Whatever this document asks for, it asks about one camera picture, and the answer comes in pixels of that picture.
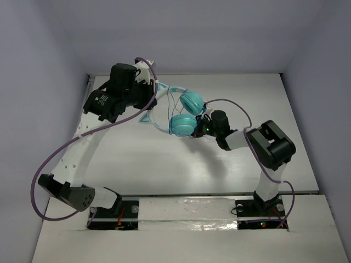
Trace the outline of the teal cat-ear headphones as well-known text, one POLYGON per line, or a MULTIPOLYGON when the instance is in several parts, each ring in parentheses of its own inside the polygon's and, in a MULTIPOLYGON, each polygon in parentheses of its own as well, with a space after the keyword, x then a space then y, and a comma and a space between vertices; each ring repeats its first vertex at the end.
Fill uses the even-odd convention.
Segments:
POLYGON ((178 101, 180 101, 187 113, 179 113, 175 115, 174 112, 171 112, 170 108, 168 108, 168 126, 162 127, 155 120, 154 109, 151 109, 142 115, 139 119, 139 123, 151 124, 158 131, 169 135, 175 135, 178 137, 190 136, 200 123, 196 117, 201 117, 206 112, 205 102, 202 96, 197 92, 191 92, 182 87, 169 87, 164 83, 158 84, 156 100, 158 101, 164 96, 170 98, 174 93, 180 94, 178 101))

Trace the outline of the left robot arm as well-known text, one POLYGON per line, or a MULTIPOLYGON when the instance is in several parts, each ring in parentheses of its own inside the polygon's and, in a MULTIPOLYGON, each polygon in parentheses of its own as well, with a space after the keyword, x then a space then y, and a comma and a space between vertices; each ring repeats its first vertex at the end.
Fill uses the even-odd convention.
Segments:
POLYGON ((118 194, 97 191, 84 184, 89 163, 107 131, 125 123, 157 104, 158 79, 153 63, 136 58, 134 65, 113 65, 110 78, 94 89, 85 104, 73 138, 52 153, 36 171, 31 190, 39 185, 52 197, 74 209, 85 211, 100 205, 110 216, 121 212, 118 194))

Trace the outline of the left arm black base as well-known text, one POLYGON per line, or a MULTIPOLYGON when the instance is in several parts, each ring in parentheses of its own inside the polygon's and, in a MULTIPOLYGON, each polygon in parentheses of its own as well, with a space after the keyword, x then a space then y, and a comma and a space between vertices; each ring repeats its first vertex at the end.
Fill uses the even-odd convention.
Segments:
POLYGON ((89 212, 86 228, 89 230, 138 230, 139 200, 124 199, 121 194, 105 187, 116 196, 111 208, 96 207, 89 212))

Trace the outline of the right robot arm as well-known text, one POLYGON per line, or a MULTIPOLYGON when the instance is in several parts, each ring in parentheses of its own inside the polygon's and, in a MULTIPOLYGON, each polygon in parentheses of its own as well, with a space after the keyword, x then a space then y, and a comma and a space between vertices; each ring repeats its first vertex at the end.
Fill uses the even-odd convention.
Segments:
POLYGON ((224 111, 216 110, 210 116, 196 116, 198 126, 191 136, 205 135, 215 138, 217 145, 225 151, 248 147, 261 167, 258 186, 254 191, 254 211, 266 215, 273 209, 273 200, 278 198, 282 172, 296 153, 292 140, 272 120, 257 128, 233 130, 224 111))

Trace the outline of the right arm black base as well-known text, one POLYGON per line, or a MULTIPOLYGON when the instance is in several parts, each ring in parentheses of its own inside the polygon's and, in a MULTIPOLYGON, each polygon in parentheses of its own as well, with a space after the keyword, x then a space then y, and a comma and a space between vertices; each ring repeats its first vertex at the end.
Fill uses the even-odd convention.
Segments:
POLYGON ((285 207, 280 195, 263 201, 255 192, 252 199, 235 201, 231 214, 237 217, 239 230, 285 229, 288 223, 285 219, 285 207))

